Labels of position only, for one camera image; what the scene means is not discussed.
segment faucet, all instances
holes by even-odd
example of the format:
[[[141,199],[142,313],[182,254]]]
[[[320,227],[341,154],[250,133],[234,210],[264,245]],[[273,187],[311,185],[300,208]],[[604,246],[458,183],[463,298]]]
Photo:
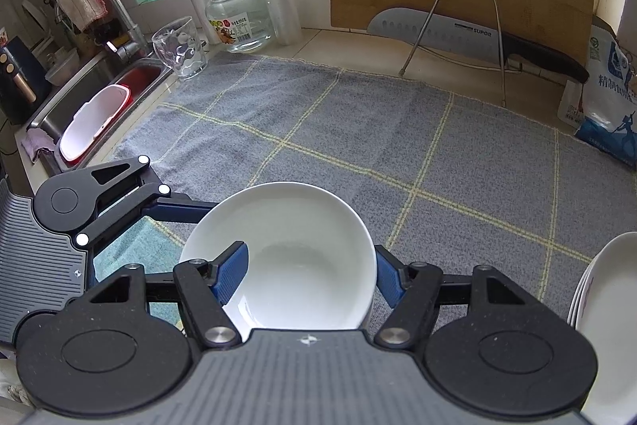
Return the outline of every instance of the faucet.
[[[138,58],[147,57],[152,53],[152,48],[149,42],[144,37],[144,34],[141,32],[139,25],[133,22],[130,14],[124,7],[121,0],[109,0],[113,9],[117,13],[119,20],[125,26],[128,36],[130,40],[120,47],[116,47],[112,42],[106,42],[106,47],[108,47],[112,52],[114,52],[120,60],[123,62],[131,61],[135,56]]]

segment teal cloth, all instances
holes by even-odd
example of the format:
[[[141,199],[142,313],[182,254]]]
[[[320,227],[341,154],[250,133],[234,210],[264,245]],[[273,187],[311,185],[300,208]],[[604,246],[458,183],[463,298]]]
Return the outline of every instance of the teal cloth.
[[[182,246],[145,216],[106,247],[93,261],[98,281],[127,263],[142,263],[148,274],[171,272],[179,262]],[[175,303],[151,303],[150,313],[171,324],[180,319]]]

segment electrical cord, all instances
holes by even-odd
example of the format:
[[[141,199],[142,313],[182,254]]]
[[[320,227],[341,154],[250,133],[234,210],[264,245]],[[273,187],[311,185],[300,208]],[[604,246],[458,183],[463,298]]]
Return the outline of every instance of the electrical cord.
[[[2,135],[2,131],[4,130],[4,127],[6,126],[6,124],[9,122],[9,118],[4,120],[4,123],[2,124],[2,126],[0,127],[0,135]],[[18,153],[18,147],[15,147],[15,150],[12,151],[11,153],[4,151],[2,148],[0,148],[0,155],[4,155],[6,157],[9,157],[11,155],[15,155],[16,153]]]

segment stainless steel sink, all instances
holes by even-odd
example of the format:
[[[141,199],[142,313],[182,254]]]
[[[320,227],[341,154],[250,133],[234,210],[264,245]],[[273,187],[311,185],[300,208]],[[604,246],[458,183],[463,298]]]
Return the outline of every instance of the stainless steel sink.
[[[90,159],[115,132],[120,124],[128,117],[139,104],[170,76],[172,70],[156,58],[140,58],[125,69],[117,61],[113,61],[108,55],[79,77],[74,77],[72,84],[66,84],[39,113],[36,114],[29,127],[40,128],[51,136],[56,143],[54,161],[49,157],[45,164],[49,173],[64,172],[75,168],[81,168],[88,164]],[[64,131],[71,124],[75,113],[88,102],[95,94],[109,84],[126,85],[131,89],[133,102],[114,119],[111,124],[93,142],[88,151],[77,164],[68,164],[60,154],[59,140]]]

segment countertop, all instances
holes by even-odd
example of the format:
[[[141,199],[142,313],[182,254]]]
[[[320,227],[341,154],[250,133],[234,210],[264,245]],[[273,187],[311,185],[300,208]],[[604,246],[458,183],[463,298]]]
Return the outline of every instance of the countertop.
[[[208,58],[212,58],[223,47],[222,44],[218,44],[211,48],[207,53]],[[356,31],[304,29],[300,43],[288,46],[270,44],[260,53],[270,57],[295,58],[354,71],[397,76],[409,54],[410,47],[404,42]],[[462,57],[454,56],[453,58],[463,60]],[[540,77],[538,75],[542,71],[539,68],[536,69],[535,74],[506,75],[507,108],[550,127],[572,133],[570,127],[557,119],[557,107],[564,91],[564,83]],[[424,51],[416,52],[405,77],[423,80],[435,87],[494,105],[499,105],[501,100],[499,71],[479,71],[463,67],[441,60]],[[179,82],[174,74],[168,77],[121,123],[109,140],[98,150],[89,165],[104,162],[126,133],[135,128],[178,85]],[[48,175],[40,160],[32,164],[20,146],[20,141],[25,134],[26,125],[15,132],[15,140],[29,184],[35,193]]]

